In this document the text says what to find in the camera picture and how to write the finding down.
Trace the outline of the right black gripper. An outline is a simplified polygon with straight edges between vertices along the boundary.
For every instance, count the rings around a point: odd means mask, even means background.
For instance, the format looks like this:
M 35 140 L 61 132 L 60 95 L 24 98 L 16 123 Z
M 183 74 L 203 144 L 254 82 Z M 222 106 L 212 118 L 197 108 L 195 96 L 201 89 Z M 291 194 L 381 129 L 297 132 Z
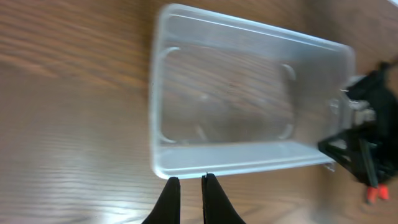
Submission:
M 397 64 L 381 62 L 346 89 L 346 96 L 365 101 L 376 114 L 376 136 L 382 142 L 377 158 L 397 169 L 397 98 L 387 87 L 388 73 Z M 366 137 L 369 128 L 346 129 L 318 142 L 318 150 L 332 158 L 368 187 L 377 187 L 378 179 Z

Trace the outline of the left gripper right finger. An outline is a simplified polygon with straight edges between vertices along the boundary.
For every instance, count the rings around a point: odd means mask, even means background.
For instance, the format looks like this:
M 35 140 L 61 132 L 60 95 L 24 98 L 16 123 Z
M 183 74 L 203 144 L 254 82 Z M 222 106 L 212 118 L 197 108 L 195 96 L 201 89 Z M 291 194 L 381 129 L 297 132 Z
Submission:
M 201 178 L 204 224 L 245 224 L 214 174 Z

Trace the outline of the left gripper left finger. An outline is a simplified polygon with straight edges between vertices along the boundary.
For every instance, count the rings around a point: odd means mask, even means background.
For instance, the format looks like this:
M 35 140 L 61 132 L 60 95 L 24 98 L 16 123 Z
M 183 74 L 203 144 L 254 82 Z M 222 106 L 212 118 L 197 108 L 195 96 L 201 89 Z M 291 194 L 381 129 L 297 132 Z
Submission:
M 180 181 L 177 177 L 171 177 L 142 224 L 179 224 L 180 202 Z

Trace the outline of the clear plastic container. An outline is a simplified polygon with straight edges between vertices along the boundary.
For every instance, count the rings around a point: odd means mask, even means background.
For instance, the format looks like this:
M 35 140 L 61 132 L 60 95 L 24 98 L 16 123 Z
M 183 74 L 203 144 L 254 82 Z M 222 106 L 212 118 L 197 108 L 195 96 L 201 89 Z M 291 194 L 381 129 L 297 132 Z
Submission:
M 150 66 L 150 153 L 163 179 L 331 162 L 350 125 L 351 47 L 183 4 L 162 8 Z

